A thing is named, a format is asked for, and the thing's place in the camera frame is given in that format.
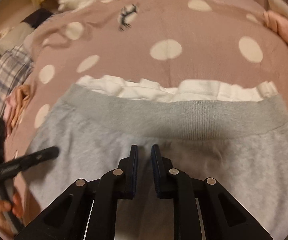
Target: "pink fabric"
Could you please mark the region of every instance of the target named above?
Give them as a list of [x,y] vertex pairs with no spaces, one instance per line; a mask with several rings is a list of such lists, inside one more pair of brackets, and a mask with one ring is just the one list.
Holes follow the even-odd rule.
[[264,12],[266,26],[277,33],[288,44],[288,19],[274,11]]
[[245,9],[252,13],[258,14],[258,16],[260,14],[262,15],[262,12],[264,10],[264,7],[259,3],[255,2],[254,0],[211,0],[211,1]]

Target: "black padded jaw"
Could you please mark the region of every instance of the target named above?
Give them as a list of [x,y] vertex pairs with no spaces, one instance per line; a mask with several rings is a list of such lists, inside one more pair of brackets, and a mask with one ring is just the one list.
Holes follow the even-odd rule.
[[167,172],[173,168],[172,161],[162,157],[158,145],[153,145],[151,162],[157,197],[160,199],[172,198],[176,191],[176,183],[167,176]]
[[137,145],[132,145],[130,156],[120,160],[118,164],[118,168],[125,171],[124,192],[128,195],[128,199],[133,199],[136,194],[138,163],[139,148]]

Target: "pink polka dot blanket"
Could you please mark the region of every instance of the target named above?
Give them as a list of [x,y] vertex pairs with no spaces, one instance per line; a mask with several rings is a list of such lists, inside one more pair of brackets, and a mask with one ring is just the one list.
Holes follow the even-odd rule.
[[263,25],[263,12],[252,0],[96,0],[53,16],[34,34],[33,97],[6,141],[7,159],[25,153],[58,98],[85,75],[164,88],[268,81],[288,108],[288,46]]

